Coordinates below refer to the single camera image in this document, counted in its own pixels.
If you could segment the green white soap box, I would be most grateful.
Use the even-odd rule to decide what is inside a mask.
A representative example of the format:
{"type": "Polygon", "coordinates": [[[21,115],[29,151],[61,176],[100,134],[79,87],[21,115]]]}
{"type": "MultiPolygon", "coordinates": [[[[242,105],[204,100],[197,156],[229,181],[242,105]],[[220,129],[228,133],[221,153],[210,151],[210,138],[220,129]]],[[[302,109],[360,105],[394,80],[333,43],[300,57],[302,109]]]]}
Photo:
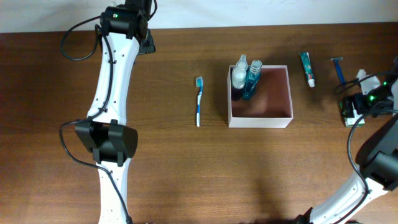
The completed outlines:
{"type": "Polygon", "coordinates": [[[360,118],[357,110],[354,107],[354,103],[351,100],[341,100],[340,106],[340,116],[346,128],[351,128],[357,120],[360,118]]]}

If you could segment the blue white toothbrush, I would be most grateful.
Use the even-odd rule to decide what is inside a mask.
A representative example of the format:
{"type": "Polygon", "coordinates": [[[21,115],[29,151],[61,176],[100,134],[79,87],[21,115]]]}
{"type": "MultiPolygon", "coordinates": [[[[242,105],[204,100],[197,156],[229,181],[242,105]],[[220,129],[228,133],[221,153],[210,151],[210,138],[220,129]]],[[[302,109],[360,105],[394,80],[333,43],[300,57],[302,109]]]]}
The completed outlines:
{"type": "Polygon", "coordinates": [[[199,92],[197,95],[196,125],[197,125],[197,127],[200,127],[200,112],[201,112],[201,96],[203,93],[203,78],[196,77],[195,84],[196,84],[197,88],[199,88],[199,92]]]}

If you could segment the green toothpaste tube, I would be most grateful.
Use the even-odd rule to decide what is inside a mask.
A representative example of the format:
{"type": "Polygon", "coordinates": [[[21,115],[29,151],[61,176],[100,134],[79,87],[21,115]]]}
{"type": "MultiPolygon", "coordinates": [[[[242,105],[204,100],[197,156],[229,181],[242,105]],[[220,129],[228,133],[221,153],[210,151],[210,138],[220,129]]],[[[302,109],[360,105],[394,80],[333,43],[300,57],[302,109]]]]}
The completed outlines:
{"type": "Polygon", "coordinates": [[[308,52],[300,52],[300,59],[302,61],[303,69],[305,71],[305,78],[310,88],[315,87],[315,77],[313,75],[313,70],[310,62],[310,57],[308,52]]]}

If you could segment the clear spray bottle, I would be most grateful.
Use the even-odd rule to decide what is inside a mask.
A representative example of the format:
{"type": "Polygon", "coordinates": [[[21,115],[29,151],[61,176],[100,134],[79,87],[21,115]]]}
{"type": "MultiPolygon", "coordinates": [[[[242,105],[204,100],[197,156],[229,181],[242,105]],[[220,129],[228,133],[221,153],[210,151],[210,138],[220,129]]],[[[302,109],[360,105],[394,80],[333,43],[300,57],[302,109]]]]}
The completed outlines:
{"type": "Polygon", "coordinates": [[[237,101],[241,98],[246,84],[248,64],[246,55],[242,54],[231,74],[231,99],[237,101]]]}

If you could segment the blue mouthwash bottle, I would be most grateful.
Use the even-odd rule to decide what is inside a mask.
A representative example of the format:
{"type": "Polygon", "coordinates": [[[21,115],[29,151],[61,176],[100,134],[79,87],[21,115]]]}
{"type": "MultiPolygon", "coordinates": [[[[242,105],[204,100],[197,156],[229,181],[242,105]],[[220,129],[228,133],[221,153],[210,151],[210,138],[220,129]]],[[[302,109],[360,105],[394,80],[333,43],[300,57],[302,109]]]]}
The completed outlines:
{"type": "Polygon", "coordinates": [[[246,84],[243,90],[243,99],[250,100],[255,92],[256,85],[261,77],[262,62],[260,60],[252,61],[246,75],[246,84]]]}

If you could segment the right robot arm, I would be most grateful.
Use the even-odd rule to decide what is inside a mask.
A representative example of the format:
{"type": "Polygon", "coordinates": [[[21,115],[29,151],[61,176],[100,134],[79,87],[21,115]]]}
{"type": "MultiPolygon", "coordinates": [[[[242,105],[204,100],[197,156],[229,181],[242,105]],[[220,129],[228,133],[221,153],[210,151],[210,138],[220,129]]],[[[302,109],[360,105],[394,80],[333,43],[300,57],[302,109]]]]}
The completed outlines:
{"type": "Polygon", "coordinates": [[[364,97],[367,108],[352,125],[347,139],[346,151],[354,173],[329,199],[297,216],[294,223],[349,223],[366,204],[397,188],[397,59],[390,71],[380,75],[386,77],[384,83],[364,97]],[[382,114],[392,117],[353,158],[351,141],[359,123],[382,114]]]}

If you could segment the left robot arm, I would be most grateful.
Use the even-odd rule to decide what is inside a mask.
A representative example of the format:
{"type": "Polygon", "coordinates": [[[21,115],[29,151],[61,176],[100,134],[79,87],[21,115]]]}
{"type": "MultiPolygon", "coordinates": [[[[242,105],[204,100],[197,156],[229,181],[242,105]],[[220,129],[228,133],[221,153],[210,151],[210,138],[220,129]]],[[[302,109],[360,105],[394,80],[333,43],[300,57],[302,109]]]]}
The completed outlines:
{"type": "Polygon", "coordinates": [[[100,181],[100,223],[132,223],[127,209],[127,175],[136,153],[138,134],[127,127],[130,77],[139,55],[155,52],[148,22],[157,2],[126,1],[107,7],[95,28],[102,61],[95,97],[75,132],[93,156],[90,167],[100,181]]]}

